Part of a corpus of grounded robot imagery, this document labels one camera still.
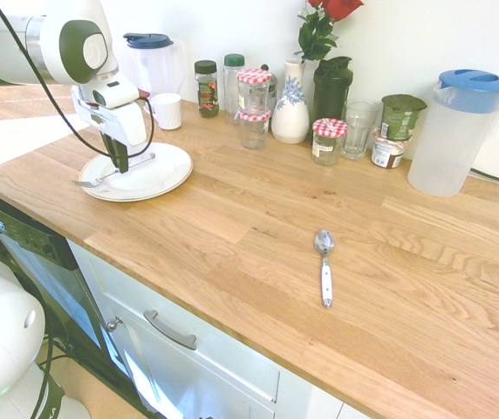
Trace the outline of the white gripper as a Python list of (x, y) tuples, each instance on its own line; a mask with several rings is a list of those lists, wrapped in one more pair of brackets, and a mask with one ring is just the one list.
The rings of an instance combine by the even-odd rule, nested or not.
[(80, 119), (101, 133), (106, 152), (121, 174), (129, 169), (127, 146), (135, 147), (147, 140), (143, 112), (135, 102), (116, 108), (88, 104), (79, 89), (72, 87), (72, 102)]

